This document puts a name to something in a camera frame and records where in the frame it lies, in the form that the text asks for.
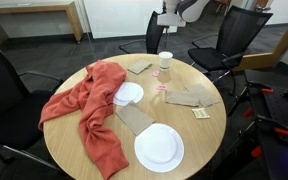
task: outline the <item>chair armrest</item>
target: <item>chair armrest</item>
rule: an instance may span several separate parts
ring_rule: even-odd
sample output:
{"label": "chair armrest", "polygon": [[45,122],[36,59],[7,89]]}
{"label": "chair armrest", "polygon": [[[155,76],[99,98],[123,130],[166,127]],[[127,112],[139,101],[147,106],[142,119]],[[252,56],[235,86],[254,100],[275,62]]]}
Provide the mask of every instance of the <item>chair armrest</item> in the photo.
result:
{"label": "chair armrest", "polygon": [[26,72],[20,73],[18,76],[21,77],[21,76],[24,76],[24,75],[27,75],[27,74],[36,75],[36,76],[40,76],[40,77],[44,77],[44,78],[47,78],[47,79],[51,79],[51,80],[57,81],[58,83],[53,88],[53,91],[55,91],[64,82],[63,79],[61,79],[59,77],[53,76],[51,74],[39,72],[39,71],[26,71]]}
{"label": "chair armrest", "polygon": [[195,42],[200,41],[200,40],[203,40],[203,39],[207,39],[207,38],[210,38],[210,37],[213,37],[213,36],[218,36],[218,35],[209,35],[209,36],[204,36],[204,37],[201,37],[201,38],[198,38],[198,39],[194,39],[194,40],[192,41],[192,44],[193,44],[193,46],[195,46],[195,47],[197,47],[197,48],[200,48],[200,47],[198,47],[197,44],[195,44]]}
{"label": "chair armrest", "polygon": [[123,46],[129,45],[129,44],[133,44],[133,43],[137,43],[137,42],[145,42],[145,40],[144,39],[140,39],[140,40],[130,41],[130,42],[127,42],[127,43],[119,45],[118,48],[120,50],[124,51],[125,53],[130,54],[130,52],[128,52],[126,49],[124,49]]}
{"label": "chair armrest", "polygon": [[240,62],[241,62],[243,56],[244,56],[244,52],[234,54],[233,56],[229,56],[229,57],[223,59],[222,63],[224,66],[231,69],[233,67],[240,65]]}

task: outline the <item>black office chair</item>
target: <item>black office chair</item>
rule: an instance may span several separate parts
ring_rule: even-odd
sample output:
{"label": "black office chair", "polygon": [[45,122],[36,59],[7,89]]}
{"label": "black office chair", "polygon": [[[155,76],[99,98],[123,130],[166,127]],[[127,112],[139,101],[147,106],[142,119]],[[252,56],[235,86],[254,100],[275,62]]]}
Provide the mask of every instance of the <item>black office chair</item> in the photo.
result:
{"label": "black office chair", "polygon": [[[29,92],[20,79],[26,74],[38,75],[56,82],[54,89]],[[11,150],[39,163],[59,170],[56,166],[24,151],[36,143],[43,133],[38,130],[41,110],[63,80],[37,72],[17,74],[14,67],[0,51],[0,148]],[[14,158],[3,157],[4,163]]]}
{"label": "black office chair", "polygon": [[130,54],[130,51],[126,50],[124,47],[133,43],[145,42],[146,52],[148,54],[157,54],[158,45],[163,33],[165,26],[157,25],[157,16],[159,14],[153,11],[151,19],[149,21],[145,39],[135,40],[119,45],[120,50],[124,51],[127,54]]}
{"label": "black office chair", "polygon": [[225,16],[218,34],[216,49],[199,48],[197,41],[211,36],[196,39],[192,42],[197,48],[188,50],[188,55],[207,71],[224,71],[213,83],[231,74],[234,87],[230,94],[235,94],[236,82],[232,69],[239,66],[243,55],[273,14],[259,13],[232,6]]}

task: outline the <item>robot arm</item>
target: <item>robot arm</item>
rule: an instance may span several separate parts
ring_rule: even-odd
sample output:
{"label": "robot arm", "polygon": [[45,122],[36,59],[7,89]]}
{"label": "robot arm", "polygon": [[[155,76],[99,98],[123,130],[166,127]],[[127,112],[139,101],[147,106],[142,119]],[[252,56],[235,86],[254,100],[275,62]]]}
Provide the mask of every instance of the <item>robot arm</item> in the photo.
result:
{"label": "robot arm", "polygon": [[166,13],[159,15],[157,24],[185,27],[186,22],[195,22],[210,0],[163,0]]}

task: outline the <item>white plate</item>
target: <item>white plate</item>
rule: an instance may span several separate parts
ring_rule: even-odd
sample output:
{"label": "white plate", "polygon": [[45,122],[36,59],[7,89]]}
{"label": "white plate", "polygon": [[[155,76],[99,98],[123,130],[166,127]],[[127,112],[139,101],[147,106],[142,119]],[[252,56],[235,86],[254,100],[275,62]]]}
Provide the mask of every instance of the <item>white plate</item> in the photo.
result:
{"label": "white plate", "polygon": [[136,136],[134,149],[140,163],[158,173],[175,169],[184,157],[181,136],[170,126],[159,123]]}
{"label": "white plate", "polygon": [[139,102],[144,96],[143,88],[132,82],[124,82],[116,92],[113,103],[119,106],[125,106],[130,101]]}

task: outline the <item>round wooden table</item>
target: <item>round wooden table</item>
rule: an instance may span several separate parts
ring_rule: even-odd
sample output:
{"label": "round wooden table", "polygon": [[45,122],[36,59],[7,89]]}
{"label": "round wooden table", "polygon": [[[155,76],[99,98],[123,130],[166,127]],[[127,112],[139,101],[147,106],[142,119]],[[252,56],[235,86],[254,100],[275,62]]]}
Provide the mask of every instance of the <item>round wooden table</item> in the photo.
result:
{"label": "round wooden table", "polygon": [[[131,54],[105,59],[119,63],[124,69],[139,60],[151,62],[152,66],[139,75],[127,71],[126,82],[135,82],[144,89],[144,97],[137,106],[156,123],[167,124],[179,133],[184,143],[184,158],[180,165],[170,172],[155,173],[146,169],[135,156],[134,133],[113,114],[105,119],[104,126],[113,130],[120,139],[129,166],[117,172],[111,179],[186,179],[209,162],[221,144],[226,127],[223,100],[211,81],[181,61],[172,60],[169,71],[160,72],[158,77],[153,77],[153,71],[159,70],[157,55]],[[76,72],[63,83],[57,93],[72,88],[85,75],[85,68]],[[192,113],[192,107],[165,103],[166,91],[156,90],[157,85],[166,85],[169,90],[186,91],[185,87],[196,83],[202,84],[210,95],[220,101],[206,108],[211,116],[209,119],[197,120]],[[73,178],[103,179],[82,145],[78,132],[80,117],[81,111],[77,110],[45,122],[44,136],[47,148],[56,163]]]}

